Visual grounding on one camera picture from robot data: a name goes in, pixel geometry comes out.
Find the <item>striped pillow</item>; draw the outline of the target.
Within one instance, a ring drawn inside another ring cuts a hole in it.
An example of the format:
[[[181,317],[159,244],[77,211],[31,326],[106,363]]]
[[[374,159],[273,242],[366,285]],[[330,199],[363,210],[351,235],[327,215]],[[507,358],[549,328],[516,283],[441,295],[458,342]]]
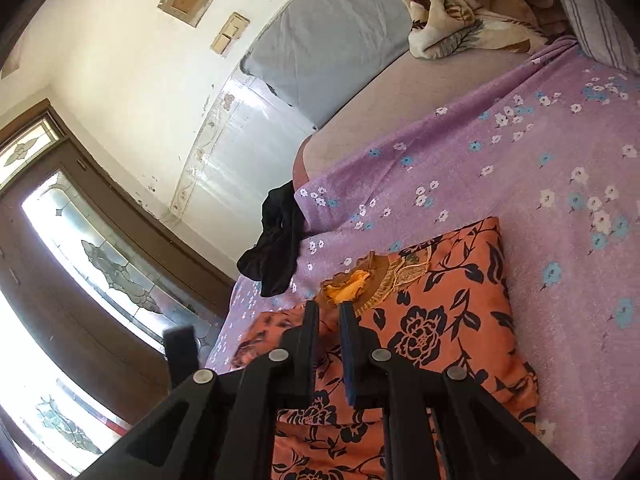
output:
[[[560,0],[560,3],[586,55],[638,75],[639,50],[605,0]]]

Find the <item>pink quilted mattress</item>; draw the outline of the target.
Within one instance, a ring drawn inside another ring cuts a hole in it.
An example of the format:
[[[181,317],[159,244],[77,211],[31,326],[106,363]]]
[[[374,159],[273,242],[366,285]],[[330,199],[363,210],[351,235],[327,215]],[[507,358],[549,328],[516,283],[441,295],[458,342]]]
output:
[[[376,140],[510,72],[526,58],[525,53],[480,49],[439,60],[401,55],[305,139],[294,160],[294,188],[301,188]]]

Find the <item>black crumpled garment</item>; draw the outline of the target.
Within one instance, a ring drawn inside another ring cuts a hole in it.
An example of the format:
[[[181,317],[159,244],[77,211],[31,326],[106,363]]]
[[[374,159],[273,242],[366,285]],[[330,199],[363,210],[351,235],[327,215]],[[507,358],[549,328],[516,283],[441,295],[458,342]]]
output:
[[[284,294],[297,269],[305,218],[290,181],[273,188],[262,203],[262,232],[236,263],[238,271],[260,284],[260,296]]]

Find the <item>grey pillow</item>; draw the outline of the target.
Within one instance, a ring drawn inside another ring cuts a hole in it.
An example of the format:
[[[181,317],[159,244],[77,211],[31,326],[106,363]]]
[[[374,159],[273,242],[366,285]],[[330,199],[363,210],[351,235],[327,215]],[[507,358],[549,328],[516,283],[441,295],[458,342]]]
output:
[[[408,50],[401,0],[291,0],[240,63],[314,127]]]

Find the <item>beige brown floral blanket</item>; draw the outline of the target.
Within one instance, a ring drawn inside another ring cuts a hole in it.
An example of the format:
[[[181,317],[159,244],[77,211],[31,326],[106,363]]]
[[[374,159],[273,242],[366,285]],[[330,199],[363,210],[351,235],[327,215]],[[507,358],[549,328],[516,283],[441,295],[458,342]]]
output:
[[[570,31],[559,0],[402,0],[409,51],[439,60],[466,50],[533,54]]]

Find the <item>purple floral bed sheet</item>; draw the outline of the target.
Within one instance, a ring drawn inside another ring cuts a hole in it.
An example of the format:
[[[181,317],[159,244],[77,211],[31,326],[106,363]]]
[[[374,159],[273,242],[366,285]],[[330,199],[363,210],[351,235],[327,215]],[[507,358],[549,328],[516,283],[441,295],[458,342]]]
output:
[[[516,350],[538,379],[530,430],[577,477],[611,479],[639,441],[639,81],[571,39],[312,179],[288,290],[240,278],[208,365],[273,349],[369,252],[495,217]]]

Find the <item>brown door with stained glass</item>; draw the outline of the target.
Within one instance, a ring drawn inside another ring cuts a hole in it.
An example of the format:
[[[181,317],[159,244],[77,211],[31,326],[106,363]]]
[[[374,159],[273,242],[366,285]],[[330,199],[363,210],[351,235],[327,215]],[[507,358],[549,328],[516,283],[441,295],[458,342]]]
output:
[[[1,421],[37,477],[70,479],[170,388],[168,330],[205,361],[230,276],[98,165],[49,101],[1,129]]]

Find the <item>orange black floral garment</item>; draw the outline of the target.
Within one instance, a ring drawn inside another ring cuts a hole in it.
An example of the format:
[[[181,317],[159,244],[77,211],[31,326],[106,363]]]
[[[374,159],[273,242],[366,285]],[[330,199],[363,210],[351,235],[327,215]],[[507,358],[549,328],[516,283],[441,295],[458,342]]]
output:
[[[382,479],[383,419],[346,400],[338,305],[349,301],[359,324],[382,347],[424,370],[463,368],[528,430],[536,424],[538,379],[516,350],[506,263],[495,217],[390,255],[369,252],[320,285],[314,400],[283,410],[273,479]]]

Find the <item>beige wall switch plate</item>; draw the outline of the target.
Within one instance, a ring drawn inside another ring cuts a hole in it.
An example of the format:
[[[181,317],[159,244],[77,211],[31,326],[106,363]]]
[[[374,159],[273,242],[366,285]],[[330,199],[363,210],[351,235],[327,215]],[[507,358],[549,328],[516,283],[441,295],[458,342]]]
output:
[[[250,21],[245,16],[233,12],[210,45],[210,50],[225,56],[232,44],[243,35],[249,24]]]

